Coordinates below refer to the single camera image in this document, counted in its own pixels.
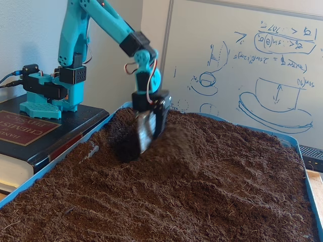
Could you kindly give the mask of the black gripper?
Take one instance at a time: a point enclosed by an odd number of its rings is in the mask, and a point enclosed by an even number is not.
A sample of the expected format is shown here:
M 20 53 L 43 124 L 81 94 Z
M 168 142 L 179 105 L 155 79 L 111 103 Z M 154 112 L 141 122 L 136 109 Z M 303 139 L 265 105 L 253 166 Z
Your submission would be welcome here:
M 171 95 L 168 90 L 160 90 L 149 95 L 151 102 L 147 100 L 146 94 L 132 93 L 132 106 L 137 112 L 153 111 L 155 114 L 155 131 L 153 138 L 157 139 L 164 131 L 168 109 L 171 105 Z

